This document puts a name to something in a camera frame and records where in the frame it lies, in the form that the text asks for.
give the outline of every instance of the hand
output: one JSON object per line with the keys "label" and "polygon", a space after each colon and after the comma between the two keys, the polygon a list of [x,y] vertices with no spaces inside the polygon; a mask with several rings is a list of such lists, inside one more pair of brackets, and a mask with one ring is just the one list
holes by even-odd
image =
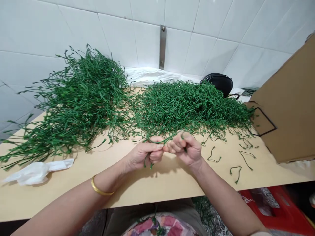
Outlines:
{"label": "hand", "polygon": [[197,168],[201,166],[201,144],[188,132],[179,132],[172,141],[164,146],[165,152],[176,154],[189,167]]}
{"label": "hand", "polygon": [[[160,136],[152,136],[150,140],[154,142],[161,142],[164,140],[163,137]],[[137,146],[131,150],[125,156],[127,168],[128,170],[136,170],[141,169],[144,166],[144,159],[149,152],[151,152],[150,156],[148,156],[145,160],[145,165],[149,167],[151,163],[155,164],[162,160],[162,156],[164,154],[163,144],[155,144],[155,143],[139,143]]]}

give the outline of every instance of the cardboard flap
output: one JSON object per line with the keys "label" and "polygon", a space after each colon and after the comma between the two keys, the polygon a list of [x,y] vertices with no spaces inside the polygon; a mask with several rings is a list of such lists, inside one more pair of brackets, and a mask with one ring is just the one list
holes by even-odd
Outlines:
{"label": "cardboard flap", "polygon": [[[277,127],[261,138],[278,162],[314,158],[314,90],[315,37],[312,36],[250,99],[249,104],[259,107]],[[253,122],[260,134],[271,128],[270,122],[261,116]]]}

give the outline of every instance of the woman's right hand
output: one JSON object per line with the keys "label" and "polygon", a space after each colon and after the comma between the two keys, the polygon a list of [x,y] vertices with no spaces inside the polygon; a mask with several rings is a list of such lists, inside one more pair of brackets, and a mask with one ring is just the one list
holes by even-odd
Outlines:
{"label": "woman's right hand", "polygon": [[176,154],[186,165],[192,168],[199,169],[203,161],[201,144],[188,132],[179,132],[172,141],[164,146],[163,150]]}

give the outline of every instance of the bracelet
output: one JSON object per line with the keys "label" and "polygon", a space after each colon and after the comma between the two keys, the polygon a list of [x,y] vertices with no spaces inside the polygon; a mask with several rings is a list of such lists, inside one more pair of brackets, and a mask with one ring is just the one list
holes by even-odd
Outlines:
{"label": "bracelet", "polygon": [[95,186],[95,183],[94,183],[94,177],[95,177],[96,175],[94,175],[93,177],[92,177],[92,180],[91,180],[91,185],[92,185],[92,188],[94,189],[94,191],[95,192],[97,192],[98,194],[100,194],[100,195],[103,195],[103,196],[110,196],[110,195],[112,195],[114,192],[112,192],[112,193],[105,193],[105,192],[102,192],[101,190],[99,190],[96,186]]}

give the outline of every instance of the red plastic crate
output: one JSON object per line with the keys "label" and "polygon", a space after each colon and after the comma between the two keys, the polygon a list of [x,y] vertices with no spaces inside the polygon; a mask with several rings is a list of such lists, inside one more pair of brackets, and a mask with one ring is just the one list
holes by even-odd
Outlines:
{"label": "red plastic crate", "polygon": [[[263,215],[254,201],[247,203],[266,228],[305,236],[315,235],[314,228],[281,186],[268,187],[268,189],[280,206],[280,208],[272,208],[273,216]],[[240,191],[240,194],[247,199],[253,199],[249,190]]]}

